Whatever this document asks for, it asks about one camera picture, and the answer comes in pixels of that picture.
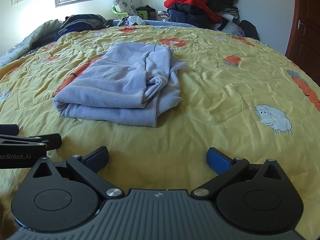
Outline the red puffer jacket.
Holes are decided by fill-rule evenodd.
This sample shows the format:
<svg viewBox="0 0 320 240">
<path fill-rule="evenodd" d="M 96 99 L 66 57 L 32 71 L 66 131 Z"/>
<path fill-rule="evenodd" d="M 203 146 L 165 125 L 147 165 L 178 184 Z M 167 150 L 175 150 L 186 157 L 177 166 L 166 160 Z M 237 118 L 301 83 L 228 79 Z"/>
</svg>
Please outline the red puffer jacket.
<svg viewBox="0 0 320 240">
<path fill-rule="evenodd" d="M 202 9 L 208 16 L 211 22 L 214 23 L 221 23 L 222 18 L 219 16 L 216 12 L 212 11 L 206 4 L 207 0 L 166 0 L 164 2 L 164 6 L 169 9 L 173 5 L 180 3 L 183 5 L 191 5 L 193 7 L 196 7 L 198 9 Z"/>
</svg>

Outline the dark clothes heap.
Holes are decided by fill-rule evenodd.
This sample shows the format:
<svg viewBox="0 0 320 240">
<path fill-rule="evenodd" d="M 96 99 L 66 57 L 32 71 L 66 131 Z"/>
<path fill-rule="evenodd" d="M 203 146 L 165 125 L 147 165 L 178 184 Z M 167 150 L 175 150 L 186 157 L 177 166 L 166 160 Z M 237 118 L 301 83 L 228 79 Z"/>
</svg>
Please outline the dark clothes heap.
<svg viewBox="0 0 320 240">
<path fill-rule="evenodd" d="M 202 29 L 221 31 L 236 37 L 259 40 L 256 27 L 247 20 L 239 20 L 236 0 L 207 0 L 207 6 L 222 18 L 221 23 L 211 22 L 207 14 L 191 5 L 177 3 L 167 9 L 171 22 L 187 23 Z"/>
</svg>

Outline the white wall switch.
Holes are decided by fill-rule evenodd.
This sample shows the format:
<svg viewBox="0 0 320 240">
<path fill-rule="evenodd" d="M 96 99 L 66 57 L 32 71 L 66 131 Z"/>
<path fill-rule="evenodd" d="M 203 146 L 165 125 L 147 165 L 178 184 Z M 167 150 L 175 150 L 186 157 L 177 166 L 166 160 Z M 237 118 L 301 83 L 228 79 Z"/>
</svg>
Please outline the white wall switch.
<svg viewBox="0 0 320 240">
<path fill-rule="evenodd" d="M 11 5 L 17 5 L 18 3 L 23 2 L 23 0 L 11 0 Z"/>
</svg>

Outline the lavender long sleeve sweater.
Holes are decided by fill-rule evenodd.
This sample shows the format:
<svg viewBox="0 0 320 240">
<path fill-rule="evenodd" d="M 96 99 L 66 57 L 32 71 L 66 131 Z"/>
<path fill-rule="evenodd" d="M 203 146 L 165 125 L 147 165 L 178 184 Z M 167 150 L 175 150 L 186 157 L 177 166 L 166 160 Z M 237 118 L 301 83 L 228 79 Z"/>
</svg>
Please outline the lavender long sleeve sweater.
<svg viewBox="0 0 320 240">
<path fill-rule="evenodd" d="M 182 101 L 177 72 L 185 65 L 169 46 L 118 43 L 61 89 L 54 107 L 70 118 L 156 127 Z"/>
</svg>

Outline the brown wooden door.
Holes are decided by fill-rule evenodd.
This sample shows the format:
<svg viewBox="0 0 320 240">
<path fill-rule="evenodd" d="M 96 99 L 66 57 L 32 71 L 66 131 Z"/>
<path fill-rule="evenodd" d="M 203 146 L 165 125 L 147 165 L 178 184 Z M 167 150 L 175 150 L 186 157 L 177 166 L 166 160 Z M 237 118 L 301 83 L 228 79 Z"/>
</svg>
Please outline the brown wooden door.
<svg viewBox="0 0 320 240">
<path fill-rule="evenodd" d="M 285 56 L 301 69 L 319 63 L 319 0 L 295 0 L 293 21 Z M 298 20 L 306 27 L 297 29 Z"/>
</svg>

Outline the folded dark clothes stack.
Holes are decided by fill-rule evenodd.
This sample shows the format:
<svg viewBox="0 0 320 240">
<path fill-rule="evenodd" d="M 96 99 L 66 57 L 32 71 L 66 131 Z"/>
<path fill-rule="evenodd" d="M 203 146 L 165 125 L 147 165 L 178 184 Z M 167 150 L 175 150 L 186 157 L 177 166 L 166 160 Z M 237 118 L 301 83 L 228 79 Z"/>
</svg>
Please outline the folded dark clothes stack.
<svg viewBox="0 0 320 240">
<path fill-rule="evenodd" d="M 54 41 L 61 36 L 71 32 L 82 32 L 86 30 L 100 30 L 111 25 L 113 19 L 106 20 L 98 14 L 77 14 L 66 17 L 65 21 L 57 32 Z"/>
</svg>

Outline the blue mattress sheet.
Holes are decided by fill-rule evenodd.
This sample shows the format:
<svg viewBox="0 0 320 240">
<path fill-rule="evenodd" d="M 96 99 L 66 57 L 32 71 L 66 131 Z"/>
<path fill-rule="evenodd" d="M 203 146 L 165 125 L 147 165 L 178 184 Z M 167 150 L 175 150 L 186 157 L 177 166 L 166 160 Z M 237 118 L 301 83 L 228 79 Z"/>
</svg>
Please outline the blue mattress sheet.
<svg viewBox="0 0 320 240">
<path fill-rule="evenodd" d="M 191 24 L 187 24 L 187 23 L 178 23 L 178 22 L 164 22 L 164 21 L 153 21 L 153 20 L 142 20 L 143 23 L 139 24 L 139 25 L 151 25 L 151 26 L 157 26 L 157 27 L 186 27 L 186 28 L 196 28 L 196 26 L 193 26 Z M 111 27 L 117 27 L 119 22 L 121 22 L 121 20 L 113 20 L 109 26 Z M 128 23 L 121 23 L 120 26 L 125 26 L 128 27 L 130 26 Z"/>
</svg>

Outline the white crumpled plastic bag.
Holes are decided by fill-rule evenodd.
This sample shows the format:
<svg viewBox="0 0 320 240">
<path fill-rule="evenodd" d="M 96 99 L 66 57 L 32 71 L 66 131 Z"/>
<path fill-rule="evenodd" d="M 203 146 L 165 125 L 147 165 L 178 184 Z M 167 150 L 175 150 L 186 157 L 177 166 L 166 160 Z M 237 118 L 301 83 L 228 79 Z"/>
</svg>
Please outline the white crumpled plastic bag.
<svg viewBox="0 0 320 240">
<path fill-rule="evenodd" d="M 145 21 L 139 16 L 126 16 L 117 24 L 118 27 L 131 27 L 136 25 L 145 25 Z"/>
</svg>

